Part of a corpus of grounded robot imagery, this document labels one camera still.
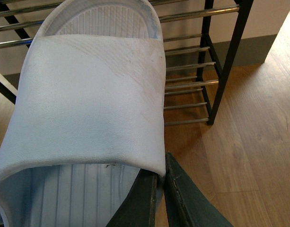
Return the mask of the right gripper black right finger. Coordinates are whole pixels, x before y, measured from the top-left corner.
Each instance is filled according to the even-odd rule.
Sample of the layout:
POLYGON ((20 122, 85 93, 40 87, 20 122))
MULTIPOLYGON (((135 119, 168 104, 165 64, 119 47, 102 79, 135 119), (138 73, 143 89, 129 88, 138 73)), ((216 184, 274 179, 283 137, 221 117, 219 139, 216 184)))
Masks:
POLYGON ((231 227, 232 224, 206 199, 174 156, 166 153, 164 185, 170 227, 231 227))

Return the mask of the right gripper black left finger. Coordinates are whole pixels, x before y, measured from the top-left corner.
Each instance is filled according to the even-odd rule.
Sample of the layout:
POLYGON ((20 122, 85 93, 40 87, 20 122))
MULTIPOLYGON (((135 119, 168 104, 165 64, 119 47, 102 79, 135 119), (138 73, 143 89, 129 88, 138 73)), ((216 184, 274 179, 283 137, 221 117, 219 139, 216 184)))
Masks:
POLYGON ((155 226, 157 174, 141 169, 108 227, 155 226))

